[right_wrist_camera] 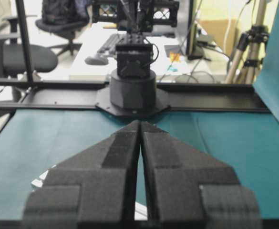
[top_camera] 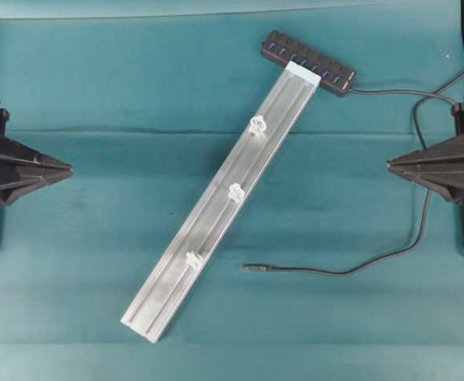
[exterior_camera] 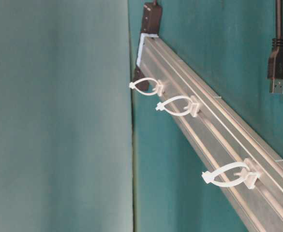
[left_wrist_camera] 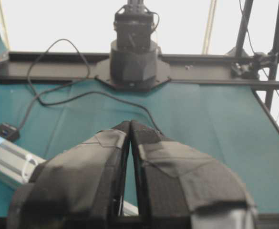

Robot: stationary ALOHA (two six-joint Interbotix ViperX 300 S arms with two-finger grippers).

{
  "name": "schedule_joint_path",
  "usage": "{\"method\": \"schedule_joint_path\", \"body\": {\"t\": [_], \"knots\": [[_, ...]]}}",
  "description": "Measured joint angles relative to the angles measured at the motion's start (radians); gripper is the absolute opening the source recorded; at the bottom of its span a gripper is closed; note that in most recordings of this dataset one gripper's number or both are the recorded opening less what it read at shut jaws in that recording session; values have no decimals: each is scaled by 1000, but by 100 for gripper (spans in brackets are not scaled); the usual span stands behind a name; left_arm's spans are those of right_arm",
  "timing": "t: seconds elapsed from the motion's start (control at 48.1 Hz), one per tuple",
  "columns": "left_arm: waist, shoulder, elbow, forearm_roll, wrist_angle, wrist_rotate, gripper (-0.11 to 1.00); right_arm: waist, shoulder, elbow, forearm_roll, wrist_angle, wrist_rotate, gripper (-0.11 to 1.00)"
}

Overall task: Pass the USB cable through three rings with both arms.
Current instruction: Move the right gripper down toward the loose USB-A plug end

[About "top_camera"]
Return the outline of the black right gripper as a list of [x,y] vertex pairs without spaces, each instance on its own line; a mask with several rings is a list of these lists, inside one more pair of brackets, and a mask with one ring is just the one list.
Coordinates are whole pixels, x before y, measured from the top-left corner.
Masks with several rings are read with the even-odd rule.
[[453,106],[457,136],[388,162],[389,171],[439,193],[448,202],[464,202],[464,100]]

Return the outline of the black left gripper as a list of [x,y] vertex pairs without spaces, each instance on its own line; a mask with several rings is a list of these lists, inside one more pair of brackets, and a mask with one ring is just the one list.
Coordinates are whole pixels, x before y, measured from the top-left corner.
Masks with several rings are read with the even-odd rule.
[[27,194],[73,176],[73,167],[70,164],[5,137],[6,123],[9,119],[10,113],[0,104],[0,164],[57,169],[62,172],[23,175],[18,181],[0,185],[0,206],[10,206]]

